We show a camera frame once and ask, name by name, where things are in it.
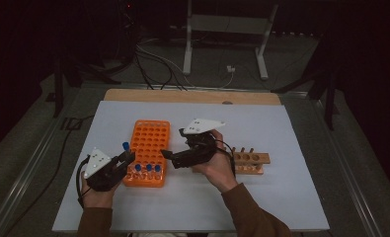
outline forearm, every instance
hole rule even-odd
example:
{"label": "forearm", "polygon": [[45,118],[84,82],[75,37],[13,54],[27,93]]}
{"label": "forearm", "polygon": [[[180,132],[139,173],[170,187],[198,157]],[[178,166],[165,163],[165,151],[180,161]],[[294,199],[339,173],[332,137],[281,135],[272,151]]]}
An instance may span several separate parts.
{"label": "forearm", "polygon": [[262,210],[243,184],[223,193],[222,197],[231,212],[238,237],[291,236],[289,228]]}
{"label": "forearm", "polygon": [[81,215],[78,237],[106,237],[110,235],[113,210],[111,208],[86,207]]}

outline person's right hand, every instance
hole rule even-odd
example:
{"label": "person's right hand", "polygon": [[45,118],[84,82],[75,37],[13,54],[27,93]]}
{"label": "person's right hand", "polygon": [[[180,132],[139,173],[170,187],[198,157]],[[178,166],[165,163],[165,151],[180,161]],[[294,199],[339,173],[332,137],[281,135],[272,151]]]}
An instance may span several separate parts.
{"label": "person's right hand", "polygon": [[[212,130],[211,133],[217,140],[216,146],[223,149],[222,134],[217,130]],[[230,191],[238,185],[232,174],[229,157],[221,151],[217,151],[208,162],[194,165],[193,168],[203,173],[221,193]]]}

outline white table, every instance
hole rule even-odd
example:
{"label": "white table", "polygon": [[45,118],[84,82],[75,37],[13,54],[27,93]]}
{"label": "white table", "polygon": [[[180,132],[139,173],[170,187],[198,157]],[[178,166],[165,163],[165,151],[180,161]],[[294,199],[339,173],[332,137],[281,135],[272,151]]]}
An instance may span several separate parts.
{"label": "white table", "polygon": [[[194,118],[224,120],[224,140],[238,148],[270,153],[272,162],[262,176],[238,175],[259,206],[291,230],[329,229],[311,176],[284,106],[188,103],[101,102],[77,161],[96,146],[107,155],[122,152],[138,119],[168,120],[169,149],[188,149],[178,129]],[[120,186],[115,195],[112,231],[233,232],[229,211],[218,190],[191,169],[168,164],[163,188]],[[82,209],[77,202],[75,173],[53,224],[53,231],[76,231]]]}

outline dark background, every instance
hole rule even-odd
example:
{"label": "dark background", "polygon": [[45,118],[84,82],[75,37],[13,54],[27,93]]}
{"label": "dark background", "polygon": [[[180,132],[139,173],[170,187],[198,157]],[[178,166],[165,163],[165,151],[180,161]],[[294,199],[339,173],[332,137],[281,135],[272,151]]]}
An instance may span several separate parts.
{"label": "dark background", "polygon": [[[220,3],[199,0],[194,10],[207,11],[210,2]],[[262,13],[248,4],[258,3],[243,1],[220,14]],[[109,38],[102,36],[117,27],[116,6],[96,0],[0,1],[0,141],[40,96],[39,82],[53,73],[58,48],[93,63],[111,54],[104,41]],[[166,40],[172,37],[169,26],[186,23],[186,7],[181,0],[143,0],[132,13],[152,36]],[[304,74],[338,70],[337,89],[390,179],[390,1],[286,1],[273,31],[320,38]]]}

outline person's left hand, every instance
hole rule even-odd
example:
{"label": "person's left hand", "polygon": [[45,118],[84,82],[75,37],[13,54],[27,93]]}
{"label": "person's left hand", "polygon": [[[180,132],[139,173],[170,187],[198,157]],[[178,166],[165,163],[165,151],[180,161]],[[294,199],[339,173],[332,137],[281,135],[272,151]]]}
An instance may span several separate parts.
{"label": "person's left hand", "polygon": [[97,192],[89,190],[87,180],[84,179],[84,172],[81,172],[81,194],[83,195],[84,207],[112,208],[114,204],[114,195],[120,182],[118,182],[110,191]]}

